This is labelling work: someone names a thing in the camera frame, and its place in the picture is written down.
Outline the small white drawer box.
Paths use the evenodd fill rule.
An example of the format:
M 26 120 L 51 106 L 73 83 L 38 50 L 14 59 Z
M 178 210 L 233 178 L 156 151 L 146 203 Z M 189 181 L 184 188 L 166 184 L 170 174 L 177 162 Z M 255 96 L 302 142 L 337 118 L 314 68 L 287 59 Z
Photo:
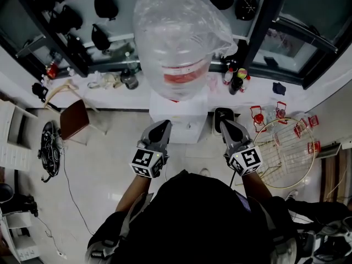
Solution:
M 26 246 L 26 247 L 18 247 L 17 253 L 19 255 L 20 261 L 26 261 L 30 259 L 34 259 L 40 256 L 38 247 L 36 245 Z

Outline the pink plastic bag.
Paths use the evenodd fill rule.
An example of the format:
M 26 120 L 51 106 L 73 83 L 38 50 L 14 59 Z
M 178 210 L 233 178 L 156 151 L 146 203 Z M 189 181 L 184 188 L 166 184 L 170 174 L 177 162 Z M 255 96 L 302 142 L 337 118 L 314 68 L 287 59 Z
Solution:
M 207 81 L 207 86 L 210 90 L 211 93 L 213 94 L 218 94 L 219 89 L 218 89 L 218 76 L 217 74 L 208 74 L 206 77 Z

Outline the white water dispenser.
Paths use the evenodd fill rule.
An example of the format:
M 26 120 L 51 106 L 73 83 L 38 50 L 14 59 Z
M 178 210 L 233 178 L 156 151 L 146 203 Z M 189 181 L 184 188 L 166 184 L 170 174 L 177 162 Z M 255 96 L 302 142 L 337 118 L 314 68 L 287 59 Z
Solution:
M 195 144 L 208 115 L 207 92 L 203 89 L 189 100 L 174 102 L 152 91 L 149 114 L 154 122 L 170 120 L 170 143 Z

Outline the person's right forearm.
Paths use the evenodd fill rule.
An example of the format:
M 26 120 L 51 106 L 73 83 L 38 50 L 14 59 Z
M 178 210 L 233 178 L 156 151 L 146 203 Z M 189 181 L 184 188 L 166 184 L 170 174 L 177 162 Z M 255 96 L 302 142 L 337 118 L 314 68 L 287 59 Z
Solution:
M 270 191 L 267 189 L 257 172 L 242 176 L 242 180 L 247 196 L 258 202 L 264 202 L 272 197 Z

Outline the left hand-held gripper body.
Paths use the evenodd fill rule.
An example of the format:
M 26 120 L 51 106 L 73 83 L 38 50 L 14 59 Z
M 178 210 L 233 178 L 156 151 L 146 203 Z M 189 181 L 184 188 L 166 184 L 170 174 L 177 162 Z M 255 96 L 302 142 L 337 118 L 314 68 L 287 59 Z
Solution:
M 160 175 L 168 157 L 167 144 L 141 140 L 131 156 L 129 166 L 136 175 L 153 179 Z

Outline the plastic-wrapped water jug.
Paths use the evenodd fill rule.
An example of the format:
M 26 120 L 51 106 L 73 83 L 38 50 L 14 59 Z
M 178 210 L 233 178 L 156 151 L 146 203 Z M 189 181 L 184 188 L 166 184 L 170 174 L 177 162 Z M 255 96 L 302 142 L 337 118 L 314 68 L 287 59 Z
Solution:
M 136 0 L 133 27 L 143 75 L 172 101 L 203 88 L 215 54 L 238 50 L 228 19 L 210 0 Z

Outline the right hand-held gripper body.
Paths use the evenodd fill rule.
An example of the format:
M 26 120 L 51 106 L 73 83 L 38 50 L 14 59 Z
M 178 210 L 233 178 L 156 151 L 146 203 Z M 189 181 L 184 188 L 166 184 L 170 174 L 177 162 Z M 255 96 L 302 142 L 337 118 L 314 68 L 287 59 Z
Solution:
M 227 165 L 241 177 L 257 171 L 263 163 L 260 149 L 252 140 L 231 146 L 224 157 Z

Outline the person's black shirt torso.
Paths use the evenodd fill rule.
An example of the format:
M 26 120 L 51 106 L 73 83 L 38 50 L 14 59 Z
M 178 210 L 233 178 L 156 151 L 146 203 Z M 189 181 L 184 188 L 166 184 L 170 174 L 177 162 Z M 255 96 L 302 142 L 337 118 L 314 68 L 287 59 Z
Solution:
M 264 201 L 181 171 L 156 195 L 114 212 L 89 240 L 86 264 L 297 264 L 298 233 L 281 197 Z

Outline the small black bag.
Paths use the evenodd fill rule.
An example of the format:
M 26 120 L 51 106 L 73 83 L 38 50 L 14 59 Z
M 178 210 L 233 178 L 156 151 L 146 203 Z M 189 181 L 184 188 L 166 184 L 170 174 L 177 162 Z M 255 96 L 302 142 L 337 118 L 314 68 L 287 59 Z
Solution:
M 32 93 L 36 95 L 43 103 L 45 103 L 48 88 L 36 82 L 32 85 Z

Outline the black device with blue screen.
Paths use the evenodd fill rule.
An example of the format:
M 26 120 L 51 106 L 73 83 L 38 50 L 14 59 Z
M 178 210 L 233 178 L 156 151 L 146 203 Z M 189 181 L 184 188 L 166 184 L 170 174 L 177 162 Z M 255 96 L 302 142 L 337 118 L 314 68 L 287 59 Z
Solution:
M 243 196 L 242 194 L 240 194 L 239 192 L 236 192 L 236 195 L 237 195 L 238 199 L 241 201 L 243 207 L 248 212 L 251 212 L 251 209 L 250 209 L 249 202 L 248 202 L 247 198 L 245 196 Z

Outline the white table with drawer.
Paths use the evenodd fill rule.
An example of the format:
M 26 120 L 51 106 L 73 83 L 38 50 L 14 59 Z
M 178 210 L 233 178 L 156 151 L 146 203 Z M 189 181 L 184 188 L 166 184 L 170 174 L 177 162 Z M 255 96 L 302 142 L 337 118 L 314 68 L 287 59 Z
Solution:
M 352 149 L 352 137 L 344 139 L 342 142 L 333 142 L 330 145 L 321 148 L 321 152 L 317 158 L 333 157 L 338 154 L 340 150 Z

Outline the wooden chair with brown seat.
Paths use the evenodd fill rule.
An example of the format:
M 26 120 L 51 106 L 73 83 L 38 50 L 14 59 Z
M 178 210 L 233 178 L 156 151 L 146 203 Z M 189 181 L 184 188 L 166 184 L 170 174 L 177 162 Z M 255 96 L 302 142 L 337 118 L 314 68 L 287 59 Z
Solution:
M 96 113 L 99 113 L 99 110 L 88 100 L 84 99 L 77 93 L 78 86 L 73 84 L 73 82 L 69 79 L 63 85 L 60 85 L 52 90 L 52 92 L 47 96 L 44 107 L 51 110 L 54 113 L 59 114 L 60 119 L 60 137 L 63 141 L 73 141 L 78 144 L 87 145 L 87 143 L 83 143 L 80 141 L 73 140 L 72 137 L 77 133 L 82 131 L 86 127 L 91 127 L 93 129 L 98 130 L 103 135 L 107 134 L 106 130 L 102 130 L 99 127 L 93 125 L 90 122 L 89 115 L 87 112 L 87 108 L 92 109 Z M 50 100 L 54 98 L 60 92 L 71 92 L 75 95 L 78 100 L 72 103 L 69 107 L 64 109 L 63 111 L 57 111 L 56 109 L 49 106 Z

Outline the pile of empty red-capped bottles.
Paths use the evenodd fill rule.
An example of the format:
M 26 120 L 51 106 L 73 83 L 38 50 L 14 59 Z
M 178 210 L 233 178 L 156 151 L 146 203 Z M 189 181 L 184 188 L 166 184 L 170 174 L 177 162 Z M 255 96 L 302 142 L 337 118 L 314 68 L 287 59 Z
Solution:
M 287 113 L 287 104 L 250 107 L 249 133 L 264 158 L 279 155 L 316 156 L 320 142 L 314 138 L 318 117 L 305 113 Z

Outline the black framed window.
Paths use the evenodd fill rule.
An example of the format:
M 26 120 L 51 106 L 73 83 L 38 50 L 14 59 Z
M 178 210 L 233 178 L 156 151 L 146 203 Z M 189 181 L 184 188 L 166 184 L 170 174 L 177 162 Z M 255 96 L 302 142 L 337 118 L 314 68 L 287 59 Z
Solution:
M 248 0 L 235 2 L 246 19 Z M 223 73 L 244 68 L 251 76 L 284 81 L 309 88 L 352 44 L 352 0 L 258 0 L 257 16 L 248 41 L 235 40 L 238 50 L 227 57 L 215 54 L 209 70 Z M 118 72 L 141 68 L 134 36 L 108 41 L 93 27 L 100 50 L 79 39 L 73 31 L 56 33 L 53 14 L 38 12 L 34 0 L 0 0 L 0 45 L 34 77 L 46 73 L 55 61 L 86 78 L 94 70 Z

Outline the grey white machine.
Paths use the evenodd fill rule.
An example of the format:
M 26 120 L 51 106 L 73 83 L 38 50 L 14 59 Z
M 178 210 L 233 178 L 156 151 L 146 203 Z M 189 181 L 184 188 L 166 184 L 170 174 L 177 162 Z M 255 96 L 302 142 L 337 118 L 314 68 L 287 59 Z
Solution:
M 352 255 L 352 216 L 334 221 L 319 231 L 299 230 L 302 264 L 343 264 Z

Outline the red canister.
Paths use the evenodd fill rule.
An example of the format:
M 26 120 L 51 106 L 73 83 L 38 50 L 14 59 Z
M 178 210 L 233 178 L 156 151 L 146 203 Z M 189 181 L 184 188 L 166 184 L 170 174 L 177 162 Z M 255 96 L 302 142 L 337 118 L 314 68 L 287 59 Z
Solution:
M 55 61 L 50 62 L 50 64 L 46 67 L 46 75 L 50 79 L 55 79 L 59 73 L 58 65 Z

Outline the dark glass bottle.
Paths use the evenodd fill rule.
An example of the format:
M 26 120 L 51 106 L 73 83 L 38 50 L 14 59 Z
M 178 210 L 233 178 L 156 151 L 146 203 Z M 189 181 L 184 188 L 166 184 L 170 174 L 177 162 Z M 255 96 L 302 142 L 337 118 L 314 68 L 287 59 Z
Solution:
M 229 84 L 229 93 L 235 95 L 242 87 L 243 80 L 237 76 L 234 76 Z

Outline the dark glass jar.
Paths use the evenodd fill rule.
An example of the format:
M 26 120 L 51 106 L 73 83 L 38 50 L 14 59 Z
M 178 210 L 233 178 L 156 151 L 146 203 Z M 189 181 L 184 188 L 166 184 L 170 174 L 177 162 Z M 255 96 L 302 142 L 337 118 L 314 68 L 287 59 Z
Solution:
M 134 90 L 138 87 L 139 82 L 135 76 L 129 69 L 124 69 L 120 74 L 121 82 L 126 86 L 129 90 Z

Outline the dark blue cloth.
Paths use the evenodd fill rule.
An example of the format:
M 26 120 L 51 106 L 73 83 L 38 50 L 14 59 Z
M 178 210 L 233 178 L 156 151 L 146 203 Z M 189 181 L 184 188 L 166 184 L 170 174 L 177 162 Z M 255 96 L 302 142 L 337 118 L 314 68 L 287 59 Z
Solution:
M 281 83 L 279 83 L 279 82 L 274 82 L 273 85 L 272 85 L 272 91 L 273 91 L 275 94 L 284 96 L 285 93 L 286 93 L 286 90 L 287 90 L 287 88 L 286 88 L 285 86 L 283 86 L 283 85 L 282 85 Z

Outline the person's left forearm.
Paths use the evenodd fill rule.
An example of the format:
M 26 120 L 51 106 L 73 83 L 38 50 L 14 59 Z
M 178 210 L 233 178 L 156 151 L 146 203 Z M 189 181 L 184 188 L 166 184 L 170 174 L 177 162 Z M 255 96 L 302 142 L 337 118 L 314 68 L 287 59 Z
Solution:
M 140 195 L 148 193 L 150 184 L 151 178 L 136 175 L 117 204 L 115 211 L 128 212 Z

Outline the beige cloth bag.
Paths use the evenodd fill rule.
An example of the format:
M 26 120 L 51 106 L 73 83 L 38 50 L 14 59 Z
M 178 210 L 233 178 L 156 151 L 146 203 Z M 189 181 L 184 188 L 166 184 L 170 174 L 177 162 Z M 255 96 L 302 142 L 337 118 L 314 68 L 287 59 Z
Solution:
M 122 81 L 120 75 L 117 73 L 101 73 L 99 71 L 94 72 L 95 80 L 91 81 L 87 84 L 89 89 L 108 89 L 112 87 L 117 89 L 122 86 Z

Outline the white shelving unit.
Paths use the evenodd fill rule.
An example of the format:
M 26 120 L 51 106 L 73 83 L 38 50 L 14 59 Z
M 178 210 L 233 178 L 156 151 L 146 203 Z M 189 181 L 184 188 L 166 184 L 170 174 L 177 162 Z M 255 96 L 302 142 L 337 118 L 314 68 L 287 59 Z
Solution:
M 26 118 L 37 119 L 10 101 L 0 99 L 0 167 L 28 171 L 32 150 L 21 141 L 21 123 Z

